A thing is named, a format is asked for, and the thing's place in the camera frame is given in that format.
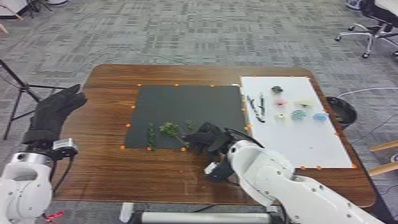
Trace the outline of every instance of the white paper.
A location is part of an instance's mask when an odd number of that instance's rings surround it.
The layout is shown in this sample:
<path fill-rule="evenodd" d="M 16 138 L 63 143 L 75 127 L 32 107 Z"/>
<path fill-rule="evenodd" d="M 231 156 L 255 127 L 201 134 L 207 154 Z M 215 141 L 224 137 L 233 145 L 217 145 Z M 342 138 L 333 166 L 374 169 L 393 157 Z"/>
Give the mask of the white paper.
<path fill-rule="evenodd" d="M 281 86 L 283 93 L 274 94 L 272 87 Z M 319 95 L 306 77 L 242 77 L 242 92 L 246 95 L 246 108 L 249 123 L 253 125 L 253 137 L 265 148 L 279 151 L 290 159 L 295 167 L 308 168 L 352 168 L 352 161 L 345 146 L 336 136 L 336 130 L 327 118 L 326 121 L 313 119 L 313 115 L 324 112 Z M 260 109 L 260 94 L 265 97 L 265 123 L 256 119 L 247 95 L 255 99 L 256 110 Z M 308 100 L 313 106 L 304 107 L 297 101 Z M 292 112 L 303 110 L 303 120 L 292 119 Z"/>

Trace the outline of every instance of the carpet floor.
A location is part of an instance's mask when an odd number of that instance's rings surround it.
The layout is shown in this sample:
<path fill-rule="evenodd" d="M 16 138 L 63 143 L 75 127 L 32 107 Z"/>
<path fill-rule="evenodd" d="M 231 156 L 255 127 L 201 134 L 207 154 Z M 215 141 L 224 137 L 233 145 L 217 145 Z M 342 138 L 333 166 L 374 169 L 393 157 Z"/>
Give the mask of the carpet floor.
<path fill-rule="evenodd" d="M 191 64 L 306 67 L 327 96 L 398 86 L 398 61 L 391 56 L 397 49 L 377 43 L 374 55 L 363 59 L 366 39 L 345 37 L 335 41 L 354 22 L 375 24 L 347 9 L 343 1 L 72 0 L 52 10 L 43 8 L 34 19 L 27 13 L 24 21 L 0 20 L 11 32 L 0 33 L 0 57 L 31 83 L 84 84 L 100 64 Z M 0 133 L 16 93 L 15 86 L 0 80 Z M 370 169 L 398 153 L 398 149 L 377 153 L 368 150 L 398 139 L 398 91 L 366 91 L 343 98 L 359 113 L 345 134 Z M 32 101 L 24 98 L 20 112 L 32 108 Z M 0 141 L 2 165 L 22 149 L 27 125 L 29 119 L 18 120 L 9 140 Z M 398 184 L 398 172 L 379 175 L 374 181 L 398 216 L 398 187 L 388 191 Z M 194 211 L 201 207 L 141 206 L 152 211 Z M 116 223 L 120 208 L 118 203 L 54 202 L 50 212 L 66 211 L 59 223 Z M 263 211 L 246 206 L 217 206 L 210 211 L 235 209 Z"/>

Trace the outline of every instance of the black mat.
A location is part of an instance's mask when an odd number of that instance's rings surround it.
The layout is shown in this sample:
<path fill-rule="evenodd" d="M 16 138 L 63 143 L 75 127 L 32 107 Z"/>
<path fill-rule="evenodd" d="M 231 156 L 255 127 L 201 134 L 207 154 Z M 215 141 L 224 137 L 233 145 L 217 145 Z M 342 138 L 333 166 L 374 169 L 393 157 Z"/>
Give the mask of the black mat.
<path fill-rule="evenodd" d="M 187 131 L 187 121 L 196 122 L 196 128 L 208 121 L 221 128 L 244 131 L 246 118 L 242 113 L 242 95 L 235 86 L 144 86 L 139 90 L 132 127 L 127 132 L 127 148 L 148 146 L 150 123 L 157 130 L 157 148 L 180 148 L 182 143 L 167 137 L 159 126 L 166 122 L 180 125 Z"/>

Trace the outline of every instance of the wooden table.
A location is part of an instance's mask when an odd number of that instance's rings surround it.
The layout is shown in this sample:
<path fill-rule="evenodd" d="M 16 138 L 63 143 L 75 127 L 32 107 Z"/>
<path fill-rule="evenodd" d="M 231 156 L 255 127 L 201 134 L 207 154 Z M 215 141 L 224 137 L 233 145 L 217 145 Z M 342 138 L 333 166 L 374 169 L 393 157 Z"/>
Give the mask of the wooden table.
<path fill-rule="evenodd" d="M 256 204 L 240 187 L 205 179 L 205 157 L 180 150 L 121 149 L 139 85 L 231 85 L 240 83 L 240 76 L 308 76 L 331 111 L 315 76 L 299 67 L 100 65 L 95 68 L 84 87 L 89 102 L 73 113 L 63 132 L 77 140 L 80 154 L 57 200 Z M 313 177 L 361 207 L 372 206 L 375 195 L 361 168 L 308 169 L 297 173 Z"/>

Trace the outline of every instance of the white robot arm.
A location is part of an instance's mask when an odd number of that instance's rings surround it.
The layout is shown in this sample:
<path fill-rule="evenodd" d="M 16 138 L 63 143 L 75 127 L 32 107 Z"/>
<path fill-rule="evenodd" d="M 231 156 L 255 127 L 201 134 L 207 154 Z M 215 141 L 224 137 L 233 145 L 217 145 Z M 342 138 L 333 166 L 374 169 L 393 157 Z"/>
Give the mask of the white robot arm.
<path fill-rule="evenodd" d="M 242 140 L 231 146 L 228 160 L 242 189 L 263 206 L 279 200 L 294 223 L 382 223 L 313 178 L 294 174 L 281 153 Z"/>
<path fill-rule="evenodd" d="M 77 153 L 73 140 L 64 139 L 54 142 L 50 150 L 31 148 L 15 154 L 0 177 L 0 224 L 36 223 L 54 197 L 54 164 Z"/>

